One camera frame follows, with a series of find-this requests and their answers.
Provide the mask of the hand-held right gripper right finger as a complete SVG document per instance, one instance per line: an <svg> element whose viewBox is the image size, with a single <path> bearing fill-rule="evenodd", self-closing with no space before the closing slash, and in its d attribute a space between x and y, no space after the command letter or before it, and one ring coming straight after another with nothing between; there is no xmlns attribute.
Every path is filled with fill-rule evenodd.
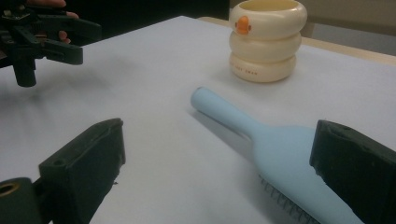
<svg viewBox="0 0 396 224"><path fill-rule="evenodd" d="M364 224L396 224L396 152L350 127L320 120L309 164Z"/></svg>

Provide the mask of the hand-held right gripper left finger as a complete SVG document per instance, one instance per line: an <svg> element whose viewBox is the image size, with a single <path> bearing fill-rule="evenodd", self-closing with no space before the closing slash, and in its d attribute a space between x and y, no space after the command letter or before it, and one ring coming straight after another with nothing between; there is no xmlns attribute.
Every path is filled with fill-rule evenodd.
<svg viewBox="0 0 396 224"><path fill-rule="evenodd" d="M126 162L121 119L98 122L39 164L53 224L89 224Z"/></svg>

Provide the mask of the clear plastic test tube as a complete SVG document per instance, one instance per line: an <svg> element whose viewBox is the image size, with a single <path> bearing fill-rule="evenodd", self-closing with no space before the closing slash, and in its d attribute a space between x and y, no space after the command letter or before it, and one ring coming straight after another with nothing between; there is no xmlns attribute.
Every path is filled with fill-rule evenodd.
<svg viewBox="0 0 396 224"><path fill-rule="evenodd" d="M363 224L310 166L314 129L262 124L206 88L192 94L191 105L251 141L265 190L299 224Z"/></svg>

